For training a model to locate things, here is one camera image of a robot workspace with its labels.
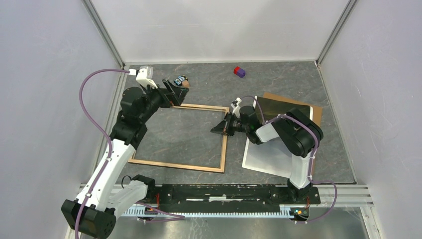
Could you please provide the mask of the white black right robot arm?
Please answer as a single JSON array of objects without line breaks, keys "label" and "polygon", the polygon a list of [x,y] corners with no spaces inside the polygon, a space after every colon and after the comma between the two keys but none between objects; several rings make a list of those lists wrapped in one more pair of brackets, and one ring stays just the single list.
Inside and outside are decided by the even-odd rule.
[{"label": "white black right robot arm", "polygon": [[235,107],[211,132],[225,136],[244,133],[247,143],[242,166],[287,178],[287,195],[293,203],[307,197],[312,160],[323,139],[321,128],[307,114],[292,108],[265,120],[258,118],[254,106]]}]

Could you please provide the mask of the landscape photo print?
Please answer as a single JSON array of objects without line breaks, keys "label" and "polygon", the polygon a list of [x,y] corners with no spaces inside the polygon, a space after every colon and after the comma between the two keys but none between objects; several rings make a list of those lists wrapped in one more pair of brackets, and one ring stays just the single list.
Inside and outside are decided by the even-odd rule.
[{"label": "landscape photo print", "polygon": [[[279,114],[286,114],[292,108],[297,108],[311,120],[314,119],[314,108],[310,105],[277,101],[256,96],[260,104],[264,119],[271,120]],[[257,145],[246,140],[242,167],[262,173],[289,178],[291,176],[307,176],[309,160],[293,155],[274,129],[269,130],[270,140]]]}]

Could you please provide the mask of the brown cardboard backing board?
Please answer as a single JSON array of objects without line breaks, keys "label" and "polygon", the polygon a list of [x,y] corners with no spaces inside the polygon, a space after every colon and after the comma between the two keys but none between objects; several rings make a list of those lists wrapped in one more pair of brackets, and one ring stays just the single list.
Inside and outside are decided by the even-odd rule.
[{"label": "brown cardboard backing board", "polygon": [[[297,108],[308,115],[318,126],[321,126],[322,107],[299,102],[271,93],[265,93],[259,100],[265,120],[270,120],[278,114],[285,114],[291,108]],[[292,167],[292,154],[278,137],[262,145],[259,150],[260,162],[258,166],[261,172],[287,177]]]}]

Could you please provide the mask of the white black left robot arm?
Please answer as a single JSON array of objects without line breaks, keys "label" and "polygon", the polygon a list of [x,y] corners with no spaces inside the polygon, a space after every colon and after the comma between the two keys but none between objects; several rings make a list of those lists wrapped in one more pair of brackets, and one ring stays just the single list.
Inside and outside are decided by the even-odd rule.
[{"label": "white black left robot arm", "polygon": [[86,234],[106,239],[113,231],[117,219],[133,204],[142,200],[150,203],[156,198],[155,181],[135,176],[128,186],[112,195],[112,189],[123,167],[135,153],[144,138],[146,122],[159,108],[180,106],[189,88],[176,86],[168,80],[164,87],[150,83],[130,87],[123,91],[118,113],[108,146],[85,188],[74,200],[65,200],[61,211],[75,237]]}]

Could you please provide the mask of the wooden picture frame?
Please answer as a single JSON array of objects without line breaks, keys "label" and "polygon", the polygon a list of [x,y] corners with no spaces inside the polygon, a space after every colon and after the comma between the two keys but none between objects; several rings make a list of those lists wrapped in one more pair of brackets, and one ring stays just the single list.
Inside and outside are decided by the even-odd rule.
[{"label": "wooden picture frame", "polygon": [[129,159],[131,164],[223,173],[227,136],[210,133],[228,107],[182,104],[159,110]]}]

